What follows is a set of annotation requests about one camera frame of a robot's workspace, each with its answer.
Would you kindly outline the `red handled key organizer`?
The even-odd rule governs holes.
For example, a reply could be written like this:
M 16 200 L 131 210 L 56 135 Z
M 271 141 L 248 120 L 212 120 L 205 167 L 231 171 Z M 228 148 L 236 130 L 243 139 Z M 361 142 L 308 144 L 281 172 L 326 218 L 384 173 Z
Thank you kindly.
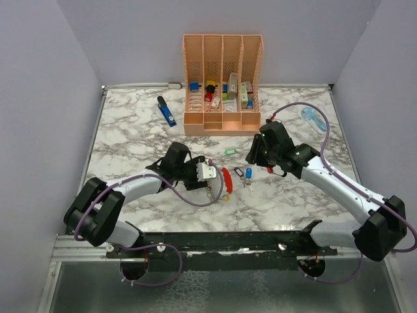
M 226 167 L 222 167 L 221 171 L 222 171 L 222 177 L 223 177 L 222 196 L 224 195 L 230 196 L 231 193 L 233 192 L 233 182 L 232 182 L 231 174 L 229 173 L 229 170 Z M 215 179 L 208 180 L 207 183 L 208 183 L 207 196 L 209 200 L 214 200 L 219 193 L 220 177 L 217 176 L 217 178 Z

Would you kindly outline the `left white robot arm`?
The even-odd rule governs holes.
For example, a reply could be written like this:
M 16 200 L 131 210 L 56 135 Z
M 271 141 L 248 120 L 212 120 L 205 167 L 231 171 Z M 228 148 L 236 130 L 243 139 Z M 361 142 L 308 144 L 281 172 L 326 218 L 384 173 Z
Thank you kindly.
M 142 172 L 113 182 L 89 179 L 65 213 L 63 221 L 75 238 L 93 246 L 110 243 L 121 246 L 132 258 L 143 252 L 141 231 L 119 220 L 121 209 L 144 196 L 173 189 L 182 182 L 186 190 L 205 188 L 217 178 L 216 168 L 204 156 L 192 157 L 187 146 L 172 143 L 166 154 Z

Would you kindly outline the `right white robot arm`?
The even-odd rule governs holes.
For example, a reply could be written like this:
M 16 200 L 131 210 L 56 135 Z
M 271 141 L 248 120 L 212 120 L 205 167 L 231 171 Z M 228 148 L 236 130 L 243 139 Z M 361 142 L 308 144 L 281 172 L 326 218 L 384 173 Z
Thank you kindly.
M 246 162 L 284 173 L 316 186 L 353 217 L 351 222 L 310 223 L 299 239 L 303 253 L 314 255 L 325 246 L 356 248 L 373 261 L 382 261 L 406 236 L 405 204 L 397 196 L 373 193 L 325 162 L 322 154 L 302 143 L 295 145 L 284 125 L 272 121 L 255 134 Z

